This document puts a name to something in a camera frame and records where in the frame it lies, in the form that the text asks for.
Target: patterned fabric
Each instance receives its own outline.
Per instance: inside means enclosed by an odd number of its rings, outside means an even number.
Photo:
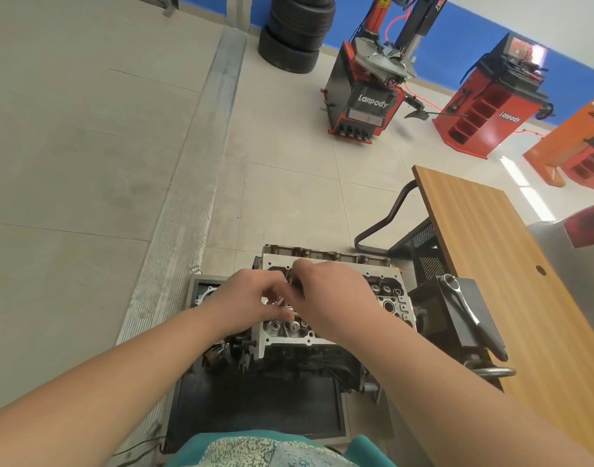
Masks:
[[[355,467],[323,446],[259,437],[228,437],[211,442],[200,467]]]

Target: white wall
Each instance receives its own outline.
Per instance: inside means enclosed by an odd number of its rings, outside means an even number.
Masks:
[[[450,0],[594,68],[594,0]]]

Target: machine display screen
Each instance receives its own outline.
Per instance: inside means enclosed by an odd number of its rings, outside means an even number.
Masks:
[[[523,62],[529,62],[543,67],[548,49],[525,39],[514,37],[511,39],[509,51],[506,54]]]
[[[384,118],[381,116],[375,116],[374,114],[365,113],[358,109],[349,108],[347,115],[349,119],[355,119],[356,121],[362,121],[369,125],[375,125],[381,127],[384,124]]]

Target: red machine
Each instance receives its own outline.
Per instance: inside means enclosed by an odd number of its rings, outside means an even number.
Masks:
[[[539,91],[547,49],[509,33],[483,55],[472,75],[433,120],[442,140],[459,152],[487,159],[488,154],[547,102]]]
[[[379,29],[392,2],[411,7],[394,45],[381,44]],[[406,117],[427,119],[430,113],[401,84],[416,77],[411,57],[447,0],[373,0],[350,42],[343,42],[322,92],[330,134],[370,144],[387,127],[403,101],[416,109]]]
[[[575,182],[594,189],[594,137],[585,142],[589,145],[565,161],[561,168]]]

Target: teal shirt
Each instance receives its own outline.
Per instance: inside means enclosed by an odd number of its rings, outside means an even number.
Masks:
[[[198,434],[169,460],[166,467],[289,464],[299,467],[394,467],[394,463],[365,436],[355,437],[345,454],[340,456],[303,436],[265,430]]]

